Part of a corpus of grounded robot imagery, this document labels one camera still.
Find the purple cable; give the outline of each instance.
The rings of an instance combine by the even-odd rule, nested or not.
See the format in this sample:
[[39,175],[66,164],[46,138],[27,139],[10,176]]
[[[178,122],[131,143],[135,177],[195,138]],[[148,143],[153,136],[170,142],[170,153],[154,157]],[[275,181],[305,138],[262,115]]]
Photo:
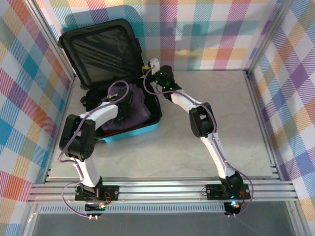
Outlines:
[[144,89],[145,89],[145,91],[146,91],[147,93],[149,93],[149,94],[151,94],[151,95],[159,95],[159,94],[166,94],[166,93],[176,93],[176,94],[179,94],[179,95],[185,97],[188,101],[190,101],[190,102],[193,103],[194,105],[199,105],[199,106],[201,106],[201,107],[204,108],[204,109],[206,110],[206,112],[209,114],[209,116],[210,116],[210,118],[211,118],[211,120],[212,120],[212,122],[213,122],[213,127],[214,127],[214,128],[213,128],[213,131],[211,132],[211,137],[213,138],[213,143],[215,144],[215,146],[216,146],[216,148],[217,148],[217,150],[218,150],[218,152],[219,152],[220,157],[222,158],[222,160],[224,161],[224,163],[225,163],[228,167],[232,168],[233,170],[237,171],[237,172],[240,173],[242,176],[244,176],[244,177],[250,182],[250,185],[251,185],[251,187],[252,187],[252,195],[251,195],[251,198],[250,198],[250,200],[249,200],[249,203],[247,204],[247,206],[245,207],[244,210],[242,210],[240,213],[238,213],[238,215],[243,214],[243,213],[248,209],[248,207],[251,205],[251,203],[252,203],[252,199],[253,199],[253,195],[254,195],[253,183],[252,183],[252,181],[250,180],[250,178],[247,177],[247,175],[245,175],[244,173],[240,172],[240,171],[237,170],[235,167],[233,167],[230,163],[228,163],[227,159],[226,159],[226,158],[223,156],[223,154],[221,153],[221,151],[220,151],[220,149],[219,149],[219,147],[218,147],[218,144],[217,144],[217,140],[216,140],[215,137],[214,137],[214,133],[216,133],[216,131],[217,131],[217,123],[216,123],[216,120],[214,119],[212,113],[209,111],[209,109],[208,109],[205,105],[203,105],[203,104],[201,104],[201,103],[196,103],[196,102],[194,102],[189,96],[187,96],[186,94],[183,94],[183,93],[181,93],[181,92],[178,92],[178,91],[165,91],[165,92],[157,92],[157,93],[150,92],[150,91],[147,89],[145,82],[146,82],[146,79],[147,79],[148,74],[152,71],[153,68],[154,68],[154,66],[151,67],[151,68],[147,71],[147,73],[144,75],[143,87],[144,87]]
[[109,96],[109,91],[110,91],[110,90],[112,89],[112,87],[113,87],[115,84],[117,84],[117,83],[125,83],[125,84],[126,84],[126,86],[127,86],[127,91],[126,91],[126,93],[125,93],[121,98],[119,98],[118,100],[116,100],[116,101],[114,101],[114,102],[107,103],[107,104],[105,104],[104,106],[99,106],[99,107],[96,107],[96,108],[94,108],[93,110],[89,111],[89,113],[87,113],[87,114],[85,115],[85,117],[81,120],[81,122],[80,122],[78,128],[76,129],[76,131],[74,132],[73,136],[71,137],[71,139],[70,139],[69,142],[66,144],[66,146],[64,147],[64,149],[62,150],[62,152],[60,153],[60,155],[59,155],[59,157],[58,157],[58,161],[61,162],[61,163],[72,162],[74,165],[76,165],[77,168],[78,168],[77,170],[78,170],[78,172],[79,172],[80,179],[81,179],[81,181],[69,183],[69,184],[67,184],[67,185],[63,188],[63,191],[62,191],[62,193],[61,193],[63,203],[64,203],[73,213],[75,213],[75,214],[77,214],[77,215],[80,215],[80,216],[82,216],[82,217],[86,217],[86,218],[90,218],[90,217],[87,216],[87,215],[81,214],[81,213],[77,212],[76,210],[72,209],[71,206],[65,201],[64,196],[63,196],[64,191],[65,191],[70,185],[72,185],[72,184],[78,185],[78,184],[80,184],[80,183],[83,182],[84,176],[83,176],[82,170],[81,170],[81,168],[80,168],[80,166],[78,165],[78,162],[77,162],[76,160],[61,160],[61,158],[63,157],[63,155],[64,155],[65,152],[68,150],[69,146],[71,145],[71,143],[73,142],[73,140],[75,139],[75,137],[77,136],[77,134],[79,133],[79,131],[80,131],[80,129],[81,129],[81,127],[82,127],[84,121],[85,121],[92,113],[94,113],[94,112],[96,112],[97,110],[102,109],[102,108],[104,108],[104,107],[107,107],[107,106],[116,104],[116,103],[118,103],[119,101],[123,100],[123,99],[127,96],[128,92],[129,92],[129,85],[128,85],[128,83],[127,83],[126,81],[123,81],[123,80],[118,80],[118,81],[114,82],[114,83],[109,87],[108,93],[107,93],[108,95],[107,95],[107,96]]

